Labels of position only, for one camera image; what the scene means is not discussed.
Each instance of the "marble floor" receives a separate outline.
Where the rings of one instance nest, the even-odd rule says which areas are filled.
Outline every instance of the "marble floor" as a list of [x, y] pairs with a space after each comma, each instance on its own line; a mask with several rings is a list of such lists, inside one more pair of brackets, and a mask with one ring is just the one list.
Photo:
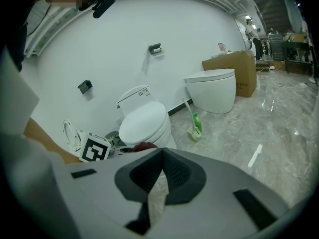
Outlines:
[[[231, 163], [277, 192], [289, 207], [311, 194], [317, 183], [319, 154], [313, 109], [317, 91], [308, 76], [284, 71], [258, 72], [257, 88], [250, 98], [236, 97], [232, 111], [211, 114], [191, 105], [203, 126], [202, 139], [187, 137], [191, 127], [186, 109], [170, 117], [178, 149]], [[248, 167], [259, 144], [262, 151]], [[149, 194], [151, 224], [163, 211], [168, 194], [161, 176]]]

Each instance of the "toilet seat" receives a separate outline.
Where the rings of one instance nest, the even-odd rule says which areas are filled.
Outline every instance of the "toilet seat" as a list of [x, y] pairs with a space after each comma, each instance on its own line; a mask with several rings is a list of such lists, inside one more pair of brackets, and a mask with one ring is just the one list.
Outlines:
[[70, 148], [70, 152], [75, 154], [77, 150], [81, 148], [81, 140], [72, 123], [65, 119], [62, 124], [62, 131], [65, 136], [65, 140]]
[[119, 130], [120, 139], [127, 145], [155, 142], [165, 132], [167, 121], [170, 125], [164, 105], [150, 102], [125, 117]]
[[235, 70], [231, 68], [226, 69], [216, 69], [216, 70], [208, 70], [208, 71], [199, 71], [187, 78], [184, 78], [186, 83], [192, 82], [208, 82], [208, 81], [216, 81], [221, 79], [226, 79], [235, 75]]

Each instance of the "black wall bracket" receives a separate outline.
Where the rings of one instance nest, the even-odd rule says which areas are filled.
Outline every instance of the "black wall bracket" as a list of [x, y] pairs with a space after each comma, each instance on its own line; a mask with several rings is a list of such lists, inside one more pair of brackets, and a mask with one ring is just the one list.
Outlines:
[[88, 80], [85, 80], [78, 86], [78, 89], [80, 89], [82, 94], [87, 92], [90, 88], [92, 88], [92, 83]]

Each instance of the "green bottle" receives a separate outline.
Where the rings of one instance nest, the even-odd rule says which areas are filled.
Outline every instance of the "green bottle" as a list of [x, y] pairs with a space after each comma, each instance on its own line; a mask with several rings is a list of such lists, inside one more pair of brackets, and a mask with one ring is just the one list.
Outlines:
[[200, 122], [200, 119], [199, 119], [197, 113], [194, 113], [193, 119], [195, 122], [195, 126], [198, 127], [198, 129], [201, 133], [203, 133], [203, 129], [201, 128], [201, 122]]

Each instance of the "cardboard box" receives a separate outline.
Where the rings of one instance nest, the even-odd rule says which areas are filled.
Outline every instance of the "cardboard box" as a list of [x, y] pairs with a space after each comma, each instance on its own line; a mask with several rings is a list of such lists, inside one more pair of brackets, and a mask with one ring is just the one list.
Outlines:
[[291, 36], [291, 40], [295, 41], [295, 42], [305, 42], [305, 34], [304, 33], [300, 33], [300, 34], [293, 34]]
[[202, 62], [204, 70], [235, 69], [236, 95], [251, 97], [257, 82], [256, 65], [252, 51], [237, 51]]

